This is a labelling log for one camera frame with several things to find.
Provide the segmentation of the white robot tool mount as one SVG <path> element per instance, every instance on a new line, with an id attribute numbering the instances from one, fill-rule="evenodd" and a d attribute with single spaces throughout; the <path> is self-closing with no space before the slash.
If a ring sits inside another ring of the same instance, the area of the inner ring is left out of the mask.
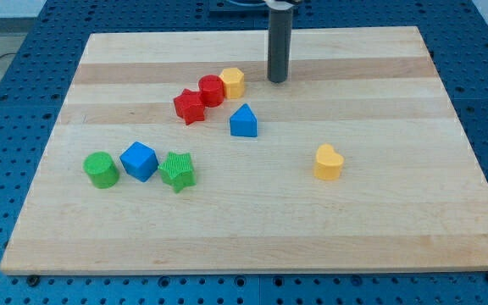
<path id="1" fill-rule="evenodd" d="M 298 5 L 298 0 L 264 0 L 270 8 L 293 8 Z"/>

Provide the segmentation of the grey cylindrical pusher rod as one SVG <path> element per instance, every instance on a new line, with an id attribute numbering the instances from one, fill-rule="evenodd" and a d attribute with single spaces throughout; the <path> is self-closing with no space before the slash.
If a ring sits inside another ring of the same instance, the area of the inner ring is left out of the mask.
<path id="1" fill-rule="evenodd" d="M 269 10 L 267 77 L 273 83 L 287 80 L 293 8 Z"/>

